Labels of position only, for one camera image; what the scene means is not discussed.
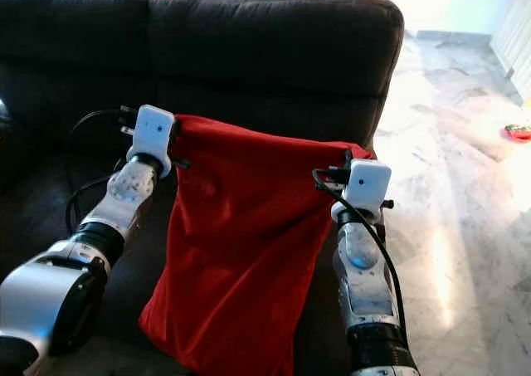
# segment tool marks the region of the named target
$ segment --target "sofa armrest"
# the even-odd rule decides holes
[[[0,194],[27,172],[36,147],[30,131],[10,116],[0,100]]]

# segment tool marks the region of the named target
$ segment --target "red velvet bag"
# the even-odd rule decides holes
[[[355,144],[256,133],[191,115],[174,156],[178,196],[167,262],[140,326],[200,376],[290,376],[293,335],[333,199],[311,171]]]

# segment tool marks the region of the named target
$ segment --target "radiator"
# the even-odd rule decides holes
[[[531,99],[531,0],[514,0],[490,45],[522,98]]]

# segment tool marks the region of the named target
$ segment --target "marble floor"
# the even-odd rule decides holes
[[[406,37],[375,137],[423,375],[531,375],[530,123],[488,45]]]

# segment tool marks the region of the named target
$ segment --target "red fabric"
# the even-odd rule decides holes
[[[293,334],[330,227],[312,168],[355,144],[256,133],[180,115],[167,263],[140,326],[200,376],[290,376]]]

